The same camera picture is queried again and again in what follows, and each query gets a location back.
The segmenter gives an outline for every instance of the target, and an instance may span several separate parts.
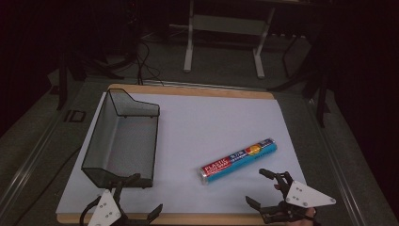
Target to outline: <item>white board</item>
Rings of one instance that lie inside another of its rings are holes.
[[[120,205],[126,213],[149,213],[158,204],[162,213],[256,213],[245,196],[262,206],[277,205],[281,193],[261,174],[264,168],[289,171],[306,184],[286,124],[276,100],[133,94],[137,101],[160,105],[154,183],[151,188],[124,188]],[[81,213],[103,190],[81,171],[94,123],[72,170],[56,212]],[[197,169],[266,138],[278,149],[219,180],[204,186]]]

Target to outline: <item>wooden board edge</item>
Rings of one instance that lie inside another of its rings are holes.
[[[86,214],[88,223],[92,214]],[[128,218],[144,219],[146,214],[127,214]],[[62,224],[79,222],[80,214],[57,214],[56,219]],[[160,214],[153,225],[264,225],[259,214]],[[273,223],[268,225],[285,225]]]
[[[126,84],[112,84],[108,87],[108,89],[124,89],[128,93],[209,96],[209,97],[227,97],[227,98],[269,99],[269,100],[275,99],[273,94],[270,92],[232,90],[232,89],[159,87],[159,86],[138,86],[138,85],[126,85]]]

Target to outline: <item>table surface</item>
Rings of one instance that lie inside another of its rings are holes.
[[[268,92],[226,90],[226,89],[193,89],[193,88],[173,88],[173,87],[142,87],[142,86],[132,86],[132,85],[112,85],[109,88],[110,89],[125,89],[128,93],[142,93],[142,94],[155,94],[155,95],[157,95],[157,94],[167,94],[167,95],[179,95],[179,96],[182,96],[182,97],[183,96],[184,97],[190,97],[190,96],[191,97],[199,97],[200,96],[200,97],[214,97],[216,99],[222,97],[222,99],[229,99],[230,101],[233,101],[233,102],[237,102],[237,101],[242,100],[242,99],[248,99],[249,101],[255,101],[255,102],[256,102],[256,100],[259,100],[259,101],[268,100],[268,101],[271,102],[271,104],[276,102],[274,100],[273,95],[271,93],[268,93]],[[283,121],[282,115],[280,114],[280,116],[281,116],[281,118],[279,119],[279,121],[282,121],[282,124],[285,126],[285,123]],[[286,135],[284,135],[284,137],[287,137],[288,140],[284,140],[283,144],[279,145],[279,147],[281,147],[282,149],[285,149],[285,150],[290,150],[290,148],[292,148],[292,144],[291,144],[291,140],[289,139],[288,132],[287,132]],[[280,151],[280,152],[281,152],[280,155],[285,154],[285,155],[287,155],[285,158],[289,158],[290,153],[287,153],[287,152],[284,153],[283,151]],[[294,157],[292,157],[291,160],[287,160],[287,161],[291,161],[291,162],[289,162],[290,167],[288,167],[288,168],[291,169],[292,171],[294,171],[294,173],[292,173],[292,175],[294,175],[296,177],[296,179],[298,179],[298,181],[302,181],[302,182],[306,183],[304,181],[302,171],[301,171],[301,169],[300,169],[300,167],[298,165],[297,159],[295,157],[294,148],[292,148],[292,152],[293,153],[291,153],[291,155],[294,155]],[[273,165],[274,165],[273,163],[270,164],[270,163],[267,163],[267,162],[263,162],[263,163],[260,162],[260,163],[255,163],[253,168],[261,168],[262,164],[264,164],[264,163],[268,164],[268,166],[270,166],[270,167],[273,167]],[[246,173],[245,169],[240,171],[240,173],[241,174],[242,173]],[[269,181],[269,180],[263,178],[262,176],[259,177],[259,180],[257,180],[256,177],[255,177],[255,180],[259,181],[260,184],[259,185],[256,185],[256,183],[253,183],[253,184],[257,188],[259,188],[259,192],[262,191],[262,193],[264,193],[264,187],[261,187],[261,186],[265,186],[265,185],[263,185],[262,182],[263,181],[266,182],[266,181]],[[266,185],[266,186],[270,186],[271,189],[274,189],[273,185],[272,185],[274,182],[270,181],[269,183],[271,183],[271,184],[270,185]],[[221,182],[215,182],[215,185],[209,185],[206,188],[203,188],[203,186],[196,186],[197,188],[199,188],[199,192],[196,192],[196,193],[200,193],[203,189],[210,189],[210,188],[215,188],[215,187],[218,188],[220,185],[222,185]],[[95,190],[94,192],[99,192],[99,194],[101,194],[100,190],[98,190],[98,191],[96,189],[94,189],[94,190]],[[282,199],[282,197],[281,197],[281,195],[280,195],[280,193],[278,191],[276,192],[276,194],[274,194],[273,195],[274,198],[271,199],[271,200],[273,200],[273,202],[268,203],[268,205],[271,205],[274,202],[276,202],[275,204],[277,204],[280,201],[280,199]],[[249,193],[248,194],[242,194],[243,197],[245,197],[245,195],[251,196],[251,194],[249,194]],[[65,199],[68,200],[70,197],[71,196],[63,197],[63,199],[64,200]],[[129,204],[122,203],[121,205],[122,205],[122,208],[123,208],[123,206],[126,207],[126,205],[129,205]],[[164,209],[166,210],[166,213],[163,212],[161,214],[161,216],[158,219],[155,220],[155,222],[154,222],[155,224],[213,224],[213,225],[217,225],[217,224],[224,224],[224,225],[227,225],[227,224],[230,224],[230,225],[259,225],[259,224],[263,224],[263,221],[262,221],[262,218],[260,217],[260,215],[257,214],[256,211],[254,211],[254,210],[252,210],[250,208],[248,208],[246,211],[243,211],[244,213],[233,213],[233,215],[229,212],[231,210],[226,210],[227,211],[226,213],[216,213],[216,214],[214,214],[215,209],[212,209],[212,208],[210,208],[210,213],[202,213],[202,214],[195,214],[195,213],[170,213],[170,211],[173,212],[173,210],[169,210],[168,211],[167,208],[164,208]],[[144,214],[144,213],[128,214],[128,216],[129,216],[129,218],[144,218],[144,217],[146,217],[146,214]],[[76,223],[76,222],[78,222],[79,217],[80,217],[80,213],[68,213],[68,211],[62,212],[62,211],[57,210],[57,219],[58,219],[59,222],[62,222],[62,223]],[[87,218],[86,218],[86,221],[88,221],[88,219],[90,217],[91,217],[91,214],[88,214]]]
[[[334,146],[331,142],[334,140],[329,140],[326,138],[326,135],[323,134],[323,130],[318,126],[317,120],[314,117],[314,112],[312,108],[312,104],[307,102],[306,100],[297,97],[295,95],[283,94],[283,93],[267,93],[264,91],[248,91],[248,89],[231,89],[225,87],[202,87],[202,86],[190,86],[189,88],[185,84],[174,85],[175,87],[148,87],[148,86],[132,86],[132,85],[111,85],[110,88],[124,88],[128,92],[135,93],[155,93],[155,94],[175,94],[175,95],[184,95],[184,96],[201,96],[207,95],[211,97],[232,97],[232,98],[249,98],[249,99],[266,99],[273,101],[273,99],[277,100],[279,103],[280,111],[282,112],[283,120],[286,123],[289,136],[291,140],[289,141],[295,148],[295,154],[297,156],[297,160],[299,162],[301,171],[306,178],[306,184],[319,190],[328,196],[334,198],[337,202],[334,205],[321,206],[318,208],[317,220],[326,226],[333,226],[339,223],[340,225],[361,225],[354,222],[353,218],[361,218],[359,216],[360,212],[356,207],[353,207],[352,204],[356,205],[356,201],[348,191],[348,184],[346,183],[346,179],[343,178],[342,174],[337,171],[340,167],[339,163],[335,162],[334,154],[339,150],[335,150],[332,148]],[[101,101],[100,99],[92,102],[92,107],[95,107],[96,103]],[[238,146],[230,147],[230,150],[236,149]],[[236,171],[234,174],[240,174],[241,171],[245,171],[245,169],[240,169]],[[267,189],[265,193],[269,194],[272,189],[268,189],[272,187],[272,184],[264,184],[259,186],[262,189]],[[249,195],[249,197],[254,198],[255,200],[260,201],[263,206],[270,206],[265,203],[267,201],[258,199],[257,196],[253,197],[251,194],[259,191],[259,187],[253,187],[250,192],[244,192]],[[125,193],[129,193],[129,189],[123,189],[122,195]],[[81,201],[82,206],[87,205],[87,201],[91,202],[91,199],[85,198]],[[154,203],[152,209],[158,205],[160,202]],[[129,203],[122,203],[121,206],[130,205]],[[74,212],[64,212],[59,213],[56,211],[57,220],[61,223],[77,223],[80,217],[80,212],[82,210],[76,210]],[[148,211],[143,211],[138,214],[128,214],[129,218],[145,218],[147,216]],[[160,218],[154,221],[153,224],[185,224],[185,225],[204,225],[204,224],[212,224],[212,225],[263,225],[263,221],[259,214],[168,214],[161,213]],[[85,221],[88,222],[91,214],[88,214],[85,218]]]

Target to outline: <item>blue cylindrical package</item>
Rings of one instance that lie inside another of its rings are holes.
[[[244,150],[232,153],[229,156],[220,158],[213,163],[199,168],[200,179],[204,185],[208,185],[210,182],[238,170],[259,157],[274,152],[276,149],[276,142],[272,138],[267,138]]]

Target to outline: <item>black cable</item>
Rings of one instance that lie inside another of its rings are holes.
[[[141,84],[139,84],[139,85],[143,85],[143,80],[146,80],[146,79],[142,78],[142,67],[146,66],[147,71],[152,75],[152,77],[147,78],[147,79],[152,79],[152,78],[157,79],[162,84],[162,86],[164,86],[164,83],[162,82],[162,80],[158,78],[158,76],[161,74],[159,72],[159,70],[155,69],[154,67],[150,67],[149,65],[146,64],[147,58],[150,55],[150,47],[145,42],[141,41],[140,43],[147,48],[147,54],[144,58],[141,58],[140,55],[137,55],[137,62],[139,62],[140,59],[142,60],[142,64],[139,64],[139,67],[138,67],[139,68],[139,78],[141,79],[141,81],[140,81]],[[158,74],[155,75],[153,72],[151,72],[150,69],[157,70]]]
[[[73,158],[74,155],[76,155],[77,153],[79,153],[80,149],[82,147],[79,147],[78,149],[76,149],[73,153],[71,153],[71,155],[67,158],[67,160],[64,161],[64,163],[61,165],[61,167],[56,171],[56,174],[54,175],[54,177],[51,179],[51,181],[47,184],[47,186],[41,191],[41,193],[39,194],[39,196],[25,209],[25,211],[20,215],[20,217],[17,219],[17,221],[15,221],[15,223],[13,224],[13,226],[17,226],[18,223],[24,218],[24,216],[32,209],[32,207],[36,204],[36,202],[38,202],[38,200],[41,198],[41,196],[44,194],[44,192],[50,187],[51,183],[56,179],[57,175],[61,172],[61,170],[65,167],[65,165],[67,165],[67,163],[71,160],[71,158]]]
[[[79,218],[79,225],[80,226],[84,226],[85,225],[85,215],[86,213],[93,208],[94,206],[98,205],[98,203],[100,202],[101,196],[97,197],[97,199],[95,199],[93,202],[91,202],[90,204],[88,204],[88,206],[86,206],[85,210],[82,212],[82,214],[80,215]]]

